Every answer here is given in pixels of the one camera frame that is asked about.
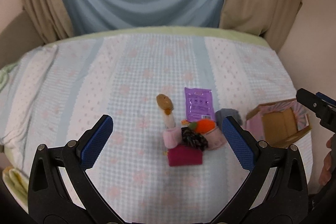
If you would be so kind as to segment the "person's right hand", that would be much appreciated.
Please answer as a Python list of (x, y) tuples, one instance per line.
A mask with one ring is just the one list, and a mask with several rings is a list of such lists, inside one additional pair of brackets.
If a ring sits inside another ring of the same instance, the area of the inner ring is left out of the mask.
[(331, 158), (331, 152), (329, 152), (323, 160), (323, 167), (318, 179), (318, 182), (321, 186), (325, 186), (331, 179), (331, 165), (332, 165), (332, 158)]

